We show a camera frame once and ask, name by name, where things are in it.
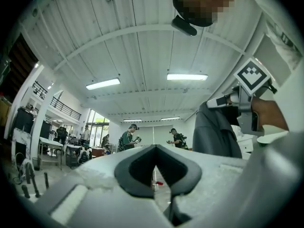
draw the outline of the white corrugated ceiling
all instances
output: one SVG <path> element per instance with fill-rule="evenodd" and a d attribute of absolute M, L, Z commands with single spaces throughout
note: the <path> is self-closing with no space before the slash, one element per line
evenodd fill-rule
<path fill-rule="evenodd" d="M 35 0 L 21 17 L 30 46 L 84 104 L 120 122 L 187 118 L 214 92 L 239 60 L 260 9 L 236 0 L 218 22 L 188 37 L 170 25 L 172 0 Z M 167 73 L 209 75 L 207 81 L 167 81 Z M 119 78 L 92 91 L 87 84 Z"/>

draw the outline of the fluorescent light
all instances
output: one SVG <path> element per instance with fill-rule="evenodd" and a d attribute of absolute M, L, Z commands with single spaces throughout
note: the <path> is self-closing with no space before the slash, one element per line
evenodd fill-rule
<path fill-rule="evenodd" d="M 205 74 L 168 74 L 167 80 L 206 80 Z"/>
<path fill-rule="evenodd" d="M 98 89 L 98 88 L 102 88 L 102 87 L 106 87 L 106 86 L 114 86 L 114 85 L 119 85 L 119 84 L 120 84 L 119 79 L 115 78 L 115 79 L 99 82 L 96 84 L 87 85 L 86 88 L 88 90 L 92 90 L 92 89 Z"/>
<path fill-rule="evenodd" d="M 161 120 L 165 121 L 165 120 L 175 120 L 175 119 L 180 119 L 180 117 L 177 116 L 177 117 L 162 118 Z"/>
<path fill-rule="evenodd" d="M 129 119 L 127 119 L 127 120 L 124 120 L 124 122 L 141 122 L 142 120 L 141 119 L 134 119 L 134 120 L 129 120 Z"/>

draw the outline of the balcony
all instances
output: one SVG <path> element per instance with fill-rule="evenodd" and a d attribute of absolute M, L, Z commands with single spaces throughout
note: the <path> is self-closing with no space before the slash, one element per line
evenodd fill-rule
<path fill-rule="evenodd" d="M 46 97 L 46 95 L 48 93 L 47 90 L 44 89 L 37 81 L 33 84 L 32 87 L 34 89 L 34 93 L 37 96 L 39 96 L 42 100 L 44 100 L 44 98 Z M 80 119 L 80 116 L 81 116 L 80 113 L 74 111 L 67 105 L 63 104 L 61 101 L 57 100 L 55 97 L 53 97 L 53 99 L 51 101 L 51 106 L 76 120 Z"/>

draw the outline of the gray jacket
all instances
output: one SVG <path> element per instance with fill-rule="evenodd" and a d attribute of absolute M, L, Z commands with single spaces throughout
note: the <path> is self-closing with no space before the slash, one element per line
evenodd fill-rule
<path fill-rule="evenodd" d="M 192 150 L 195 152 L 242 158 L 237 138 L 221 109 L 208 109 L 203 103 L 196 114 Z"/>

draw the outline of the green shirt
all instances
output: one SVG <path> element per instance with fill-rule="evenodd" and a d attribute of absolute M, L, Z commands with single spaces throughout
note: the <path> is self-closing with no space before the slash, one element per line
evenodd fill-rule
<path fill-rule="evenodd" d="M 126 145 L 127 143 L 130 143 L 133 141 L 133 135 L 129 133 L 129 131 L 126 131 L 123 133 L 123 145 L 125 149 L 131 149 L 134 148 L 134 145 Z"/>

